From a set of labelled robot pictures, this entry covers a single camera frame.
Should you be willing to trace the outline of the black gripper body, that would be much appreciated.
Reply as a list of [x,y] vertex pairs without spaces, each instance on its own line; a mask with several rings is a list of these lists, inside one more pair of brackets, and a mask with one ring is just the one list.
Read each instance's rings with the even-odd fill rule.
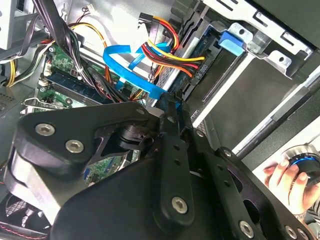
[[76,194],[59,211],[51,240],[220,240],[201,170],[188,144],[160,133],[144,158]]

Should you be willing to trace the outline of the person's bare hand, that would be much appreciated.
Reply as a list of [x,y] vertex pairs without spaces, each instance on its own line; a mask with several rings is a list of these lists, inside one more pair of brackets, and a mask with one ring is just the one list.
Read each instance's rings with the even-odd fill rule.
[[302,218],[320,196],[318,185],[307,187],[308,175],[284,159],[263,170],[265,186],[295,216]]

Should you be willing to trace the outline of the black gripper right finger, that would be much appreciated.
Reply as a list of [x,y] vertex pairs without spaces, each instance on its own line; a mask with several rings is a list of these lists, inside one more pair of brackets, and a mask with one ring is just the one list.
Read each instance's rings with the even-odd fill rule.
[[211,148],[207,137],[192,127],[189,106],[183,100],[176,108],[191,154],[190,167],[201,170],[220,240],[316,239],[228,148]]

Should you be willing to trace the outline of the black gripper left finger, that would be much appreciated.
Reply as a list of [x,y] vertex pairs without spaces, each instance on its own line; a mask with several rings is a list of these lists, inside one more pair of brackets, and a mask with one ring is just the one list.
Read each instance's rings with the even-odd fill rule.
[[17,124],[4,181],[10,192],[43,211],[53,224],[82,191],[90,164],[138,150],[157,161],[156,222],[186,228],[195,218],[186,144],[190,119],[174,95],[163,93],[160,115],[133,101],[30,113]]

